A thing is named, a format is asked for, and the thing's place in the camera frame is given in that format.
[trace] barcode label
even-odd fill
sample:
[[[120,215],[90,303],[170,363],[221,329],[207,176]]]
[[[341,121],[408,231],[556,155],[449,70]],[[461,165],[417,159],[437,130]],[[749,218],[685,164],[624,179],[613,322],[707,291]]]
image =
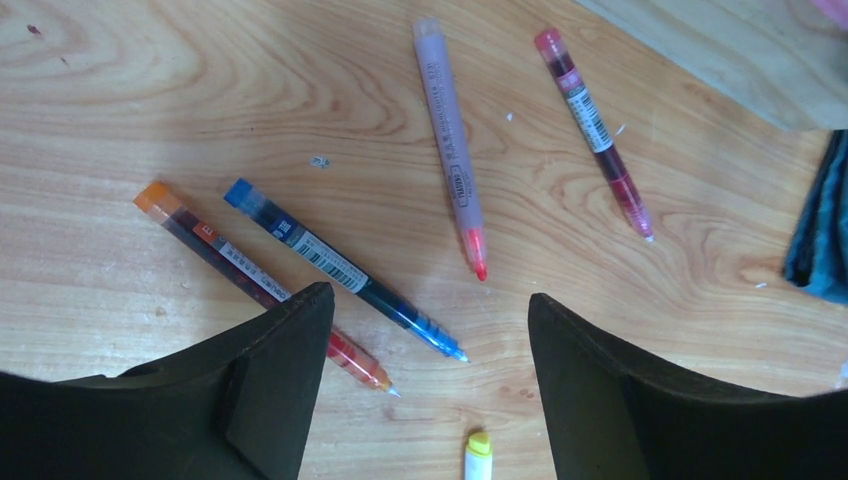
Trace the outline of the barcode label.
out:
[[[582,87],[582,90],[568,99],[568,106],[571,108],[571,113],[580,125],[580,130],[583,131],[583,136],[589,143],[589,148],[594,153],[600,153],[612,146],[612,137],[601,119],[601,114],[589,96],[589,89]]]
[[[225,242],[224,245],[218,250],[221,255],[227,257],[233,265],[236,266],[239,270],[242,271],[245,275],[250,277],[251,280],[258,283],[265,289],[266,292],[271,294],[277,300],[284,302],[289,297],[291,297],[291,293],[289,293],[286,289],[280,286],[279,283],[275,282],[273,278],[271,278],[267,273],[263,272],[259,267],[256,266],[255,263],[251,262],[250,259],[245,256],[245,254],[236,250],[235,247],[230,245],[229,242]]]
[[[453,188],[456,190],[457,198],[465,197],[465,185],[462,183],[462,175],[453,176]]]
[[[453,197],[456,204],[460,207],[468,206],[468,185],[465,181],[466,176],[459,165],[451,165],[450,183],[453,190]]]
[[[353,293],[358,293],[368,282],[368,275],[309,232],[303,232],[292,248]]]

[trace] dark blue cloth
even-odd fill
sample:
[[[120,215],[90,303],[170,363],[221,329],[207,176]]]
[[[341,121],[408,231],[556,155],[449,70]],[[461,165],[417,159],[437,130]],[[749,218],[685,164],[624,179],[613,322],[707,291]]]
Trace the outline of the dark blue cloth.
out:
[[[805,292],[848,305],[848,133],[833,133],[786,256],[784,277]]]

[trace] small debris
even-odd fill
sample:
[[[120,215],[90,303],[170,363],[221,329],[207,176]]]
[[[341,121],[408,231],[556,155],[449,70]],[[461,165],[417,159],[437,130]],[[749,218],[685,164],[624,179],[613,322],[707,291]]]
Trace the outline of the small debris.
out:
[[[309,160],[309,164],[313,167],[318,167],[321,170],[330,168],[330,160],[327,157],[312,157],[312,159]]]

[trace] red pen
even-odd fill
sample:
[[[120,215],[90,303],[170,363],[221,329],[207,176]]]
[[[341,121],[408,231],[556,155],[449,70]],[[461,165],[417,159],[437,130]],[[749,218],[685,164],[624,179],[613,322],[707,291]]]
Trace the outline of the red pen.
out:
[[[583,78],[571,60],[557,29],[551,28],[540,33],[536,37],[536,48],[545,59],[548,70],[556,80],[574,120],[580,126],[586,143],[595,154],[595,160],[601,167],[624,215],[630,220],[634,230],[649,242],[653,242],[651,216],[642,203],[636,185],[630,179],[630,174],[627,173],[618,155],[618,150],[601,119],[601,114],[598,113],[595,102],[589,95],[589,89],[583,84]]]

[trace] barcode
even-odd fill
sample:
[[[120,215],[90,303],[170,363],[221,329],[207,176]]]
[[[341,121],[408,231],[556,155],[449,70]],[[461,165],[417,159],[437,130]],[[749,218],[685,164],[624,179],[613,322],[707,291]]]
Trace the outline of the barcode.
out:
[[[465,183],[462,181],[462,175],[454,174],[453,189],[456,191],[457,198],[465,198]]]
[[[600,137],[600,145],[598,145],[598,147],[610,142],[609,132],[607,131],[607,127],[604,125],[604,121],[601,119],[601,113],[598,112],[598,107],[596,107],[595,102],[592,101],[592,97],[586,95],[586,97],[583,98],[583,107],[586,109],[589,121],[592,122],[592,126],[595,127],[595,132],[597,132]]]
[[[583,136],[586,137],[589,147],[595,153],[603,152],[612,146],[612,137],[610,137],[607,127],[601,119],[601,114],[598,112],[595,102],[589,96],[589,90],[584,86],[575,90],[579,91],[568,98],[568,105],[580,125],[580,130],[583,131]]]
[[[309,263],[353,293],[359,292],[368,281],[368,276],[361,270],[309,232],[303,233],[303,237],[298,240],[294,249]]]

